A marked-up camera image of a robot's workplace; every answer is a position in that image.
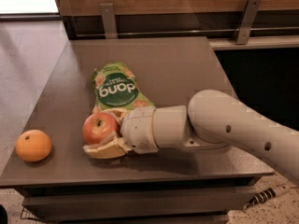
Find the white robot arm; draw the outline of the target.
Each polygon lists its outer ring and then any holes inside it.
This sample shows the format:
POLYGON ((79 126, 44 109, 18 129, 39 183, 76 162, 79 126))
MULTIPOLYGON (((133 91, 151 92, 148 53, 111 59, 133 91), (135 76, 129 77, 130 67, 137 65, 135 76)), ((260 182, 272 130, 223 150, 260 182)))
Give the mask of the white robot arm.
POLYGON ((221 91, 200 91, 188 105, 106 109, 89 116, 82 132, 84 152, 96 159, 231 145, 299 182, 299 132, 221 91))

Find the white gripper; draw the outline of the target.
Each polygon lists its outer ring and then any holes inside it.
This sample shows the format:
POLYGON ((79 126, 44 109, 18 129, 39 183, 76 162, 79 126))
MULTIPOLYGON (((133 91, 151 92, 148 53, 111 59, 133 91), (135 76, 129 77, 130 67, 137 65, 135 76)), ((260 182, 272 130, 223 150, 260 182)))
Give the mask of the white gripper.
POLYGON ((129 151, 137 154, 156 153, 159 148, 153 136, 154 111, 154 106, 138 107, 130 112, 126 108, 101 109, 96 105, 92 113, 111 115, 121 125, 123 138, 112 132, 100 143, 85 145, 84 152, 95 159, 115 159, 125 156, 129 151))

